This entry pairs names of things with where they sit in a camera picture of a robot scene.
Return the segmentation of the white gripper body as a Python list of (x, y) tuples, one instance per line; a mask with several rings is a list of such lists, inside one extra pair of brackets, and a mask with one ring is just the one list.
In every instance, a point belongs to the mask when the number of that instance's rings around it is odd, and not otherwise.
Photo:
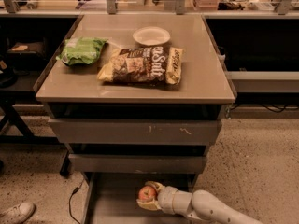
[(167, 214), (187, 215), (192, 210), (192, 194), (167, 186), (158, 194), (158, 204)]

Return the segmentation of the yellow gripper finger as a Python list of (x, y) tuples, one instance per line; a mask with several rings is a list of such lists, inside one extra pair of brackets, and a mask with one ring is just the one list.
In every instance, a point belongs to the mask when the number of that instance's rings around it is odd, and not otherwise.
[(142, 200), (137, 199), (136, 201), (137, 201), (138, 206), (145, 210), (158, 211), (161, 209), (161, 206), (158, 204), (158, 202), (156, 200), (142, 201)]
[(151, 186), (152, 188), (155, 189), (155, 191), (157, 193), (159, 193), (162, 189), (164, 189), (164, 185), (159, 183), (159, 182), (156, 182), (156, 181), (147, 181), (145, 183), (146, 186)]

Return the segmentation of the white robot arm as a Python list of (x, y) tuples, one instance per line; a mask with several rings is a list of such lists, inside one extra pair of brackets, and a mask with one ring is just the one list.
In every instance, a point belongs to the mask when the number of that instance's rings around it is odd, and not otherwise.
[(155, 181), (145, 183), (138, 192), (136, 202), (146, 210), (181, 215), (193, 224), (263, 224), (234, 210), (205, 190), (182, 191)]

